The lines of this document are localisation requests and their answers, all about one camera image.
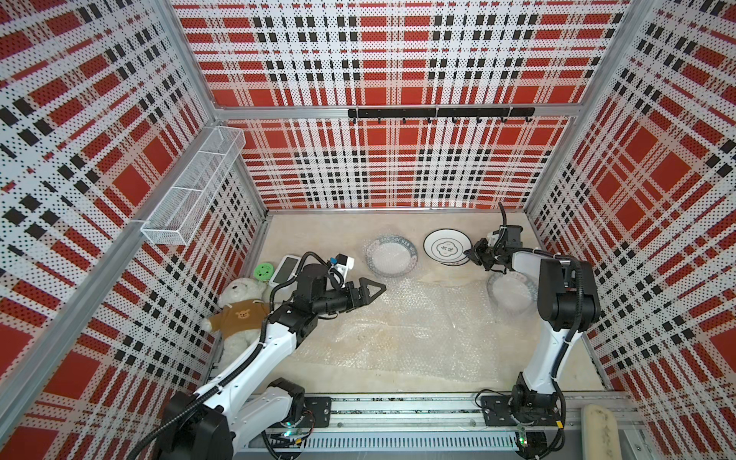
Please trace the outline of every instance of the brown bear sweater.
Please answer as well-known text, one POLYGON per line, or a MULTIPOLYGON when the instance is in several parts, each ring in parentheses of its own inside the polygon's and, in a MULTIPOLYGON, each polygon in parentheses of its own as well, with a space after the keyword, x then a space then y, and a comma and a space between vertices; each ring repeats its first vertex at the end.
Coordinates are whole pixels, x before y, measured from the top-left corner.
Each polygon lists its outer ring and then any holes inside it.
POLYGON ((261 300, 243 300, 227 304, 221 312, 210 316, 212 332, 221 330, 227 339, 242 330, 261 329, 261 323, 269 314, 269 307, 261 300))

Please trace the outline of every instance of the bubble wrap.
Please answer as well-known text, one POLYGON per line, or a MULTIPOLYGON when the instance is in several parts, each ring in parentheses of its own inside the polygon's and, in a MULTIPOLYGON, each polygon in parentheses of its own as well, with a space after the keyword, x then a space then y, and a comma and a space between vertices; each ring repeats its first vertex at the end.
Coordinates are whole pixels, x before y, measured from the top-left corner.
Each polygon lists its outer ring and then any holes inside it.
MULTIPOLYGON (((533 349, 537 341, 536 311, 512 316, 500 311, 491 305, 483 281, 443 287, 407 277, 386 280, 386 285, 386 293, 371 305, 320 321, 294 358, 481 381, 511 372, 501 361, 508 361, 523 342, 533 349)), ((513 381, 515 376, 504 378, 513 381)))

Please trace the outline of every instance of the beige sponge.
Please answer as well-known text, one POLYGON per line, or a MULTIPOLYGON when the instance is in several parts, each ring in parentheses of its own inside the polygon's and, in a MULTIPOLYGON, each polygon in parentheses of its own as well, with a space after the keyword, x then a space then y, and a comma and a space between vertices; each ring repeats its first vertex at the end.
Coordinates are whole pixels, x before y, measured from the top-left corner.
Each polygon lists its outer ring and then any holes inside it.
POLYGON ((596 404, 583 408, 583 459, 621 460, 618 424, 613 412, 596 404))

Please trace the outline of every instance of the plaid wall panel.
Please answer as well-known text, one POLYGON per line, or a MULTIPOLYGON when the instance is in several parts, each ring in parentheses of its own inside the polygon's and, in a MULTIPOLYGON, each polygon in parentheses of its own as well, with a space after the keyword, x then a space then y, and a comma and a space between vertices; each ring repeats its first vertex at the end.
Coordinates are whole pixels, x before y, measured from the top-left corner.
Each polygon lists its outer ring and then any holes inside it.
POLYGON ((578 102, 629 0, 173 0, 225 107, 578 102))
POLYGON ((665 458, 736 456, 736 4, 663 1, 544 202, 595 264, 589 332, 665 458))
POLYGON ((521 209, 567 125, 449 118, 231 121, 268 208, 521 209))
POLYGON ((244 193, 230 172, 188 247, 143 245, 0 459, 123 459, 175 391, 204 383, 214 337, 199 322, 238 276, 257 229, 244 193))
POLYGON ((0 1, 0 376, 199 132, 147 1, 0 1))

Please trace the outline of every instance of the black wall hook rail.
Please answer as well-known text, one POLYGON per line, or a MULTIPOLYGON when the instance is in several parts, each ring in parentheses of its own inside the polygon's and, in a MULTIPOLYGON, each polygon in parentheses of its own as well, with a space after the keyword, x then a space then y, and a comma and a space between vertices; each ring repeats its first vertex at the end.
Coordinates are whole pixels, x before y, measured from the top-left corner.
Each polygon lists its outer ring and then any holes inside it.
POLYGON ((460 107, 460 108, 408 108, 408 109, 348 109, 347 116, 353 121, 361 119, 385 118, 499 118, 506 122, 507 118, 524 118, 528 123, 534 115, 534 107, 460 107))

